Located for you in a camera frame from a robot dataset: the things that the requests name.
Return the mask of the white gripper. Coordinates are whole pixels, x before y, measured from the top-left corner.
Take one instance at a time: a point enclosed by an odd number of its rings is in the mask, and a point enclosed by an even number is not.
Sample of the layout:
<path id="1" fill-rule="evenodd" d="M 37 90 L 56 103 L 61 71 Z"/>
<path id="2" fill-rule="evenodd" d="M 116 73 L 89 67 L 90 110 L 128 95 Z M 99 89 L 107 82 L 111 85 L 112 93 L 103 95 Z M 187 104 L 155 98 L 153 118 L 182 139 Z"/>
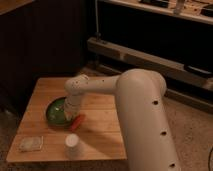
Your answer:
<path id="1" fill-rule="evenodd" d="M 79 113 L 81 107 L 80 95 L 68 95 L 64 101 L 64 114 L 68 121 L 72 121 Z"/>

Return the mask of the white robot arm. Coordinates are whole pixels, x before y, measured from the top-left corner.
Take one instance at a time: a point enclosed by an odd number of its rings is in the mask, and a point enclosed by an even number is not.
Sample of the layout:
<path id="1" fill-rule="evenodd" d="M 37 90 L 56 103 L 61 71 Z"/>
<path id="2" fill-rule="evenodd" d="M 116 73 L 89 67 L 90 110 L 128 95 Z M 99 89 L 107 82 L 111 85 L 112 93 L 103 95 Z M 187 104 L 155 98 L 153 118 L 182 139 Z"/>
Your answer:
<path id="1" fill-rule="evenodd" d="M 131 69 L 117 76 L 91 79 L 86 75 L 65 82 L 65 116 L 75 116 L 86 93 L 115 97 L 120 129 L 130 171 L 181 171 L 162 98 L 163 76 Z"/>

